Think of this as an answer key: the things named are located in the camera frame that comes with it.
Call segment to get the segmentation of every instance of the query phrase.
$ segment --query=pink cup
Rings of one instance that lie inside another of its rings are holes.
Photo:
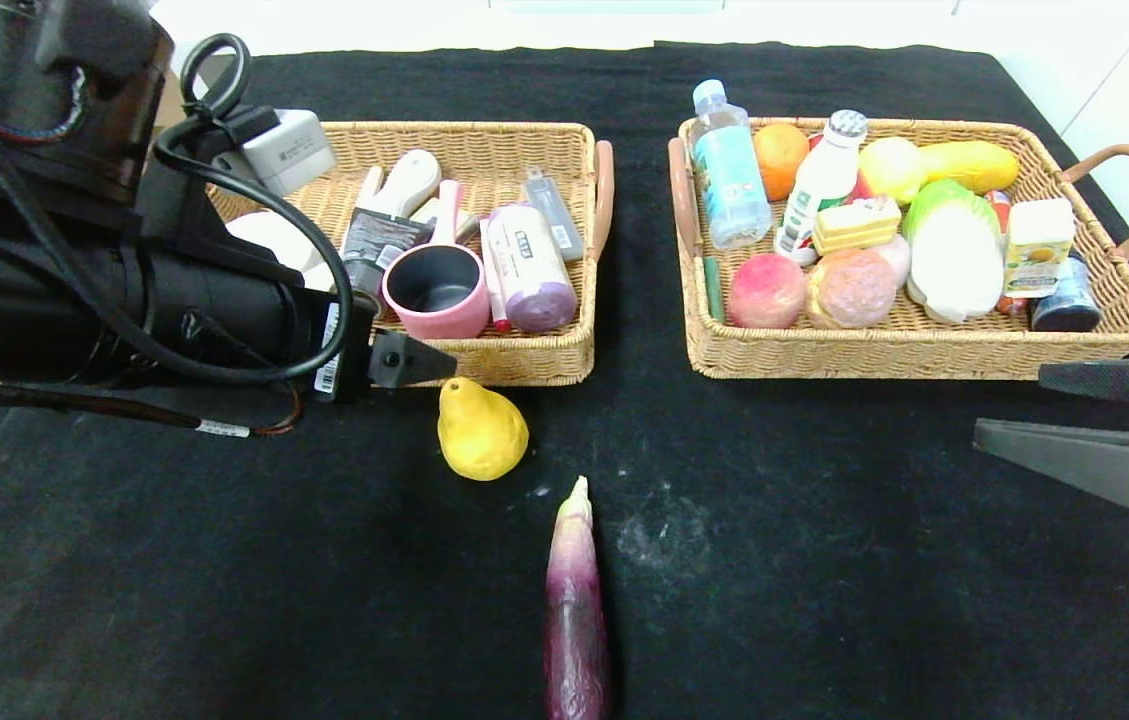
[[[488,324],[485,266],[454,238],[462,190],[456,181],[440,183],[431,242],[404,252],[382,278],[386,305],[418,340],[475,337]]]

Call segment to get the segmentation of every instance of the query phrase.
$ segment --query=purple roll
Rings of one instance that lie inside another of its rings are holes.
[[[517,292],[506,299],[506,319],[526,333],[544,333],[567,325],[577,315],[572,284],[549,282],[535,292]]]
[[[532,205],[497,209],[483,242],[492,249],[506,299],[506,319],[527,333],[574,322],[577,293],[540,210]]]

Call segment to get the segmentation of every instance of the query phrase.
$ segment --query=white wall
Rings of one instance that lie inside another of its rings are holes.
[[[177,41],[177,67],[216,32],[259,55],[656,39],[977,50],[1077,155],[1129,142],[1129,0],[161,0],[154,17]],[[1129,160],[1096,179],[1129,223]]]

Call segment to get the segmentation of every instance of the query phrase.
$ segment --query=orange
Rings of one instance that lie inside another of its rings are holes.
[[[769,202],[786,200],[796,186],[796,170],[808,156],[808,139],[799,128],[784,123],[763,126],[755,133],[755,159]]]

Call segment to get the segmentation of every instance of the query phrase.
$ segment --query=cabbage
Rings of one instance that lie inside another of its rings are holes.
[[[990,202],[953,179],[939,179],[920,187],[902,220],[902,237],[914,243],[916,234],[928,223],[930,216],[939,210],[945,213],[952,208],[960,209],[971,220],[981,220],[992,237],[999,237],[999,218]]]
[[[911,243],[907,295],[930,318],[962,323],[990,313],[1004,288],[999,218],[953,179],[926,184],[902,220]]]

